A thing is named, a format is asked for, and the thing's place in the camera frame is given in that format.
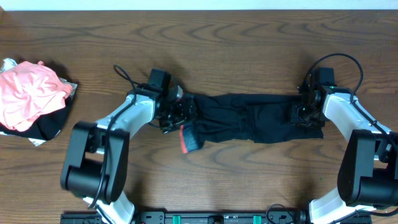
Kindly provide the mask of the black leggings red waistband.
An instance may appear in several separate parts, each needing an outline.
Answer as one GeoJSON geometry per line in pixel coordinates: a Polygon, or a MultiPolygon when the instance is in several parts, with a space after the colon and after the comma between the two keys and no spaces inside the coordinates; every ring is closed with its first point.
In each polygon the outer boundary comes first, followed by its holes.
{"type": "Polygon", "coordinates": [[[294,139],[322,139],[321,128],[305,127],[290,121],[298,95],[227,94],[188,95],[196,106],[197,117],[180,127],[184,153],[203,147],[206,141],[233,139],[274,144],[294,139]]]}

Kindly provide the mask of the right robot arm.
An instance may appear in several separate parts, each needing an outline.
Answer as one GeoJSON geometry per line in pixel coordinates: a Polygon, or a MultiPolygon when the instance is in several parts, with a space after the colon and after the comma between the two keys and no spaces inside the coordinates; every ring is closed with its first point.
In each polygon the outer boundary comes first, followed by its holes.
{"type": "Polygon", "coordinates": [[[330,121],[348,142],[336,188],[308,206],[310,223],[382,216],[382,209],[396,207],[397,133],[379,124],[353,91],[338,87],[332,68],[310,69],[298,92],[291,123],[318,129],[330,121]]]}

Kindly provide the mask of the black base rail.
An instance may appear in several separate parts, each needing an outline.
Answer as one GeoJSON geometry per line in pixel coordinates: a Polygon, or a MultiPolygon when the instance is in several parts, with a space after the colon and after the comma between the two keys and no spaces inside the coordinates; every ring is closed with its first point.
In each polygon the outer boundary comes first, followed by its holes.
{"type": "MultiPolygon", "coordinates": [[[[271,210],[266,213],[170,213],[142,212],[134,215],[130,223],[138,224],[266,224],[266,223],[310,223],[304,212],[271,210]]],[[[66,212],[61,214],[61,224],[106,223],[99,212],[66,212]]],[[[357,215],[341,223],[372,224],[370,215],[357,215]]]]}

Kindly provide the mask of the black folded garment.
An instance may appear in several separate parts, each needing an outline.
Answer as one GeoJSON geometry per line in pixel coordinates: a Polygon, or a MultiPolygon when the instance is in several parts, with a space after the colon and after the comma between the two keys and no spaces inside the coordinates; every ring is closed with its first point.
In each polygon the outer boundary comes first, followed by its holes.
{"type": "Polygon", "coordinates": [[[16,130],[10,130],[1,125],[1,134],[19,136],[28,139],[38,139],[41,141],[52,140],[61,131],[67,120],[73,103],[73,97],[78,87],[76,83],[67,82],[62,78],[60,80],[62,83],[71,85],[73,88],[71,95],[65,100],[64,108],[40,116],[27,131],[20,132],[16,130]]]}

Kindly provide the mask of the pink crumpled garment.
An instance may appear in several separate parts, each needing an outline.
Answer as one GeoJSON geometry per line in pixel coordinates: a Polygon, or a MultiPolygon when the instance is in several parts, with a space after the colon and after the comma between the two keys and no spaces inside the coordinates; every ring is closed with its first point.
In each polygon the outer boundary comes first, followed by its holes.
{"type": "Polygon", "coordinates": [[[1,72],[1,124],[26,131],[40,116],[65,108],[72,92],[42,61],[22,62],[1,72]]]}

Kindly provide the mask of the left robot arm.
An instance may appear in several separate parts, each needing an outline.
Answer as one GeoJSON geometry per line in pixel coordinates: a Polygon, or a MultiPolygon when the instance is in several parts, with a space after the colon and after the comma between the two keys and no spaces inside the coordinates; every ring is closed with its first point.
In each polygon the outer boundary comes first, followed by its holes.
{"type": "Polygon", "coordinates": [[[163,133],[181,129],[197,116],[193,100],[170,73],[152,69],[145,83],[132,80],[119,65],[115,72],[132,89],[105,118],[74,125],[60,177],[61,188],[88,203],[86,212],[65,212],[61,223],[134,223],[135,206],[123,189],[129,142],[143,126],[159,122],[163,133]]]}

